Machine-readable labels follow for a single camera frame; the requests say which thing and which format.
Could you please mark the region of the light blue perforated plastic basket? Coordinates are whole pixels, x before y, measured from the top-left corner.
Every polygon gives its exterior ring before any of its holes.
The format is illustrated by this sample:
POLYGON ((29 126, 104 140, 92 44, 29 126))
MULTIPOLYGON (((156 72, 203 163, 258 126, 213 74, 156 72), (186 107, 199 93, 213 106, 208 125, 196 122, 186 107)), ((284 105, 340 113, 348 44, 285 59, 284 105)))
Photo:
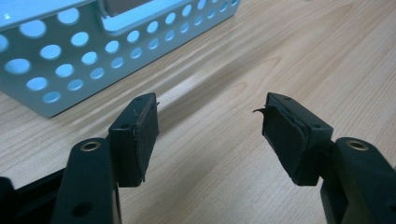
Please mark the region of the light blue perforated plastic basket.
POLYGON ((241 0, 0 0, 0 92, 50 118, 237 11, 241 0))

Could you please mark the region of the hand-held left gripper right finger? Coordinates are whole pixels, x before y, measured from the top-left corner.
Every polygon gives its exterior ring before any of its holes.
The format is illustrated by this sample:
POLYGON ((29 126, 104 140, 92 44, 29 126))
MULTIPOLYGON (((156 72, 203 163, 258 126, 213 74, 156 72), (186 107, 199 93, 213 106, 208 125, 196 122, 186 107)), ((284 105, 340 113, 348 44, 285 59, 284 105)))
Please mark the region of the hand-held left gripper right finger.
POLYGON ((292 98, 269 92, 262 135, 297 186, 322 183, 329 224, 396 224, 396 170, 372 144, 332 140, 332 127, 292 98))

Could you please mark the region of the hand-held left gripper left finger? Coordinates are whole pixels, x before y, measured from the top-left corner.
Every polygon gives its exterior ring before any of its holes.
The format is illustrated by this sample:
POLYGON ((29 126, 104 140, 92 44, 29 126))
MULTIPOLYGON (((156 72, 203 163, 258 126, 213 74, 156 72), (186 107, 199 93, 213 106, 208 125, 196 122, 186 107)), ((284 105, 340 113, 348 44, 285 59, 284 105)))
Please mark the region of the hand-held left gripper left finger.
POLYGON ((121 224, 120 188, 145 181, 159 134, 155 93, 132 100, 105 138, 73 146, 50 224, 121 224))

